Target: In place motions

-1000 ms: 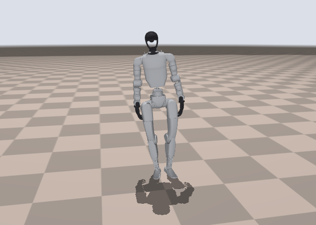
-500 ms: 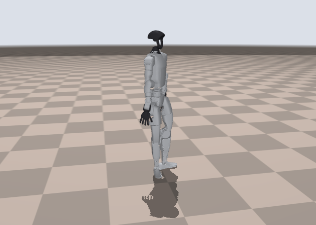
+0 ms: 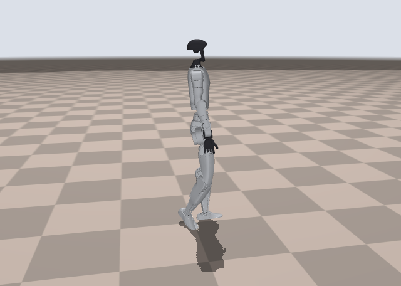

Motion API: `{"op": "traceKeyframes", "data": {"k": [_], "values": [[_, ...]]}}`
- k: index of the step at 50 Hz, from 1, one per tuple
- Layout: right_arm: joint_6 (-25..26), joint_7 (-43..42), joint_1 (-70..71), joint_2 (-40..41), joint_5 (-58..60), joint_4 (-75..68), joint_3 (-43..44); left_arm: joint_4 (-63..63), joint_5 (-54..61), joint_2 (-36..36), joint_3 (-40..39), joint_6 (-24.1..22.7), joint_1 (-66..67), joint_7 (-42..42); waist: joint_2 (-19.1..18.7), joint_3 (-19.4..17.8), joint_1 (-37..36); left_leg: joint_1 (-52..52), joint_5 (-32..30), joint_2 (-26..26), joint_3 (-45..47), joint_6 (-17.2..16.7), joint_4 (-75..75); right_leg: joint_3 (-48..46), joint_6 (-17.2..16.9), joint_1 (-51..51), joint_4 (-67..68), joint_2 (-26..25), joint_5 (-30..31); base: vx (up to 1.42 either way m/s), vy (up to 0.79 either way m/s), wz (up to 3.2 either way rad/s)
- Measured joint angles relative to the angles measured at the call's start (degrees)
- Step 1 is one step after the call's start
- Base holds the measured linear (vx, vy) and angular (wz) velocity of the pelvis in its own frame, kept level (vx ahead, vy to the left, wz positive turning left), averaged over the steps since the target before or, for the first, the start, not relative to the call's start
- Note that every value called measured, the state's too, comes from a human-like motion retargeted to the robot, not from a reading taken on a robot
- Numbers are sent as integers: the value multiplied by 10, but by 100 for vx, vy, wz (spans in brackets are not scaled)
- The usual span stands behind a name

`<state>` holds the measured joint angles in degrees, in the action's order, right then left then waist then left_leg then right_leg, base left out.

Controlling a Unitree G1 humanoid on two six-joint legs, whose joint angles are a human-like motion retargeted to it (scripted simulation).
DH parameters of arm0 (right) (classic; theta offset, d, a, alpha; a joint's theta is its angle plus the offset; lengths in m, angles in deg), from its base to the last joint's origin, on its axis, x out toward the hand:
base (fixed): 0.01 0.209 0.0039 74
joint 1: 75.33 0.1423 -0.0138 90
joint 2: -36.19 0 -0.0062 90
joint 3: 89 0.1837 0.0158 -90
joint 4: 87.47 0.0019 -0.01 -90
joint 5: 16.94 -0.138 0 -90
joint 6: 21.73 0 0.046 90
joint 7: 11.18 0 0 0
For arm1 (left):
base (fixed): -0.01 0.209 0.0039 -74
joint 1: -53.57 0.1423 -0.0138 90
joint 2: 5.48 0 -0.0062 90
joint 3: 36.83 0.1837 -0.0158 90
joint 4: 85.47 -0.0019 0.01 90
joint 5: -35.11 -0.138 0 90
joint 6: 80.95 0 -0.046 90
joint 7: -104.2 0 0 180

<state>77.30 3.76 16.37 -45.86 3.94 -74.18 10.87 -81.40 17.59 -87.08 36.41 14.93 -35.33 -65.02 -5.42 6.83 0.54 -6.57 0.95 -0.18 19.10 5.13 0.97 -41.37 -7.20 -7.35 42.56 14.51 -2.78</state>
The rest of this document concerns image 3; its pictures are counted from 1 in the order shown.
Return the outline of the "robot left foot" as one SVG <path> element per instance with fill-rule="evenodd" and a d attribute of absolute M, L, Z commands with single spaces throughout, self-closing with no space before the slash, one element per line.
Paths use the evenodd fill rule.
<path fill-rule="evenodd" d="M 205 214 L 205 213 L 204 213 Z M 212 213 L 209 211 L 209 214 L 204 215 L 203 212 L 197 215 L 198 220 L 206 220 L 206 219 L 214 219 L 222 217 L 222 214 Z"/>

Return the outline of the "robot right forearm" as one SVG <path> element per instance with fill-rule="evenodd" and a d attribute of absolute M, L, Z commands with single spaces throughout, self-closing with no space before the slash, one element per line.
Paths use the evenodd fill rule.
<path fill-rule="evenodd" d="M 205 133 L 205 137 L 211 136 L 211 123 L 209 122 L 208 111 L 206 111 L 206 104 L 200 100 L 197 102 L 197 115 L 202 123 L 202 128 Z"/>

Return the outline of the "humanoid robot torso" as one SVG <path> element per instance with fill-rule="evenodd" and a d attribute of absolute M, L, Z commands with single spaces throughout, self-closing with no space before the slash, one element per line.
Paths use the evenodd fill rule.
<path fill-rule="evenodd" d="M 191 81 L 191 73 L 194 70 L 201 70 L 203 72 L 203 76 L 204 76 L 204 81 L 203 81 L 203 94 L 202 94 L 202 99 L 205 100 L 207 102 L 207 108 L 206 110 L 209 108 L 209 87 L 210 87 L 210 80 L 209 80 L 209 75 L 207 70 L 204 67 L 199 67 L 200 65 L 197 65 L 197 67 L 193 67 L 190 68 L 188 71 L 188 86 L 189 86 L 189 96 L 190 96 L 190 106 L 191 106 L 191 110 L 197 110 L 195 107 L 195 103 L 194 103 L 194 93 L 193 93 L 193 85 L 192 85 L 192 81 Z M 202 128 L 202 123 L 200 121 L 200 118 L 197 115 L 197 112 L 194 114 L 193 116 L 193 120 L 191 122 L 190 125 L 190 133 L 192 134 L 195 131 L 195 128 L 197 127 L 201 127 Z"/>

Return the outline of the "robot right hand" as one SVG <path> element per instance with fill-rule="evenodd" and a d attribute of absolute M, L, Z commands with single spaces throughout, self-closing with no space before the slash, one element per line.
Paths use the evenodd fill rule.
<path fill-rule="evenodd" d="M 218 146 L 214 143 L 214 140 L 212 139 L 212 130 L 211 130 L 211 136 L 210 137 L 205 137 L 205 133 L 204 133 L 204 130 L 203 130 L 203 136 L 204 136 L 204 139 L 205 139 L 205 141 L 204 141 L 204 154 L 206 153 L 206 149 L 207 149 L 207 153 L 210 150 L 210 152 L 213 151 L 213 154 L 215 154 L 214 146 L 216 147 L 216 149 L 218 149 Z"/>

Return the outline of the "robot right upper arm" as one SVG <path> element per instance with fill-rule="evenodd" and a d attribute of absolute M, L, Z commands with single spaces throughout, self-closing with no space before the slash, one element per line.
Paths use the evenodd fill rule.
<path fill-rule="evenodd" d="M 197 106 L 196 106 L 197 102 L 202 100 L 205 102 L 206 108 L 207 108 L 207 102 L 202 99 L 203 81 L 204 81 L 203 72 L 201 70 L 194 70 L 191 73 L 191 81 L 192 81 L 192 85 L 193 85 L 195 107 L 197 108 Z"/>

